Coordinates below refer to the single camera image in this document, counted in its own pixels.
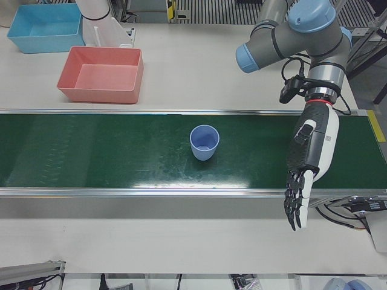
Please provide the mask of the robot dexterous hand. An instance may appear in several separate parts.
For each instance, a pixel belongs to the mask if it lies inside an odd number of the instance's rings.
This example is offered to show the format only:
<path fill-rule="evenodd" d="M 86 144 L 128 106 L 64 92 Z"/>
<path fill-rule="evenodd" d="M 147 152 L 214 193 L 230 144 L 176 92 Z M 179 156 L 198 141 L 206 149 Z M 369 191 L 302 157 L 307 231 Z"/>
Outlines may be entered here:
<path fill-rule="evenodd" d="M 331 103 L 306 102 L 287 155 L 284 211 L 294 231 L 307 227 L 311 189 L 330 168 L 338 131 L 339 117 Z"/>

